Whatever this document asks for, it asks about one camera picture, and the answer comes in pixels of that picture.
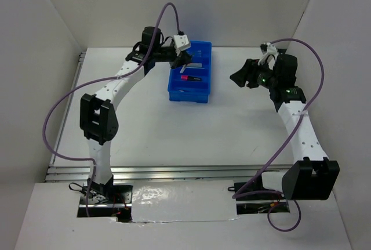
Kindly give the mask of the light blue highlighter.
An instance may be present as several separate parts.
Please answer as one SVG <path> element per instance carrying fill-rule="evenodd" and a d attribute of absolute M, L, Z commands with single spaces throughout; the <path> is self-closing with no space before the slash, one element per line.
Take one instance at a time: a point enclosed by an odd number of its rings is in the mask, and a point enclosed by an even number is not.
<path fill-rule="evenodd" d="M 202 63 L 190 63 L 185 66 L 186 68 L 202 68 Z"/>

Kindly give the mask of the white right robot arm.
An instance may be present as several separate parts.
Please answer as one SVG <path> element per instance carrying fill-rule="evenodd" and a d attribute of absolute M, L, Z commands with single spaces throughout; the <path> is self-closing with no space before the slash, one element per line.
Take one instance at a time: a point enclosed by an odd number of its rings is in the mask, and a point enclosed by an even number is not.
<path fill-rule="evenodd" d="M 239 87 L 252 89 L 262 86 L 269 90 L 288 139 L 281 145 L 283 151 L 290 145 L 293 165 L 286 172 L 261 168 L 253 185 L 254 195 L 265 199 L 278 191 L 288 200 L 327 200 L 340 172 L 337 161 L 330 160 L 315 134 L 304 92 L 296 85 L 297 58 L 280 54 L 272 68 L 268 57 L 262 62 L 247 59 L 243 67 L 230 76 Z"/>

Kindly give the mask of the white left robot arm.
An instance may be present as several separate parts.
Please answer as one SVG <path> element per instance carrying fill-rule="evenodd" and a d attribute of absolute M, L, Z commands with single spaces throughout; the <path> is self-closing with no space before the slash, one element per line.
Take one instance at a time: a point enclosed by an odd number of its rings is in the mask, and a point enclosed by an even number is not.
<path fill-rule="evenodd" d="M 168 62 L 172 69 L 192 62 L 186 51 L 191 47 L 188 36 L 179 32 L 171 40 L 165 46 L 160 29 L 145 27 L 141 41 L 126 56 L 115 78 L 96 93 L 81 97 L 79 124 L 88 142 L 89 156 L 95 160 L 88 178 L 89 192 L 102 203 L 110 202 L 115 193 L 110 159 L 111 141 L 119 129 L 116 110 L 120 102 L 157 62 Z"/>

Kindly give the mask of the black ink pen refill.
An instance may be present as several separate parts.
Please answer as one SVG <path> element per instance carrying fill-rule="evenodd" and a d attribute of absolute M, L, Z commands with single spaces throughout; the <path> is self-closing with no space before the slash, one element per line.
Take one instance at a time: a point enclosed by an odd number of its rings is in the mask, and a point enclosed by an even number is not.
<path fill-rule="evenodd" d="M 185 69 L 187 68 L 187 66 L 188 66 L 187 64 L 185 64 L 185 65 L 182 66 L 182 68 L 180 70 L 180 74 L 182 74 L 185 71 Z"/>

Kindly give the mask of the pink cap black highlighter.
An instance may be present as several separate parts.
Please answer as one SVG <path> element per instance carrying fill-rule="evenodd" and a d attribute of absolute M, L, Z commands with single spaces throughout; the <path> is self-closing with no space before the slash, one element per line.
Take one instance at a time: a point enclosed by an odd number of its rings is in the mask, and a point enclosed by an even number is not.
<path fill-rule="evenodd" d="M 201 78 L 199 78 L 199 77 L 194 77 L 194 76 L 190 76 L 190 75 L 182 75 L 182 76 L 180 77 L 180 79 L 181 79 L 182 81 L 195 81 L 195 82 L 201 82 L 201 81 L 202 81 Z"/>

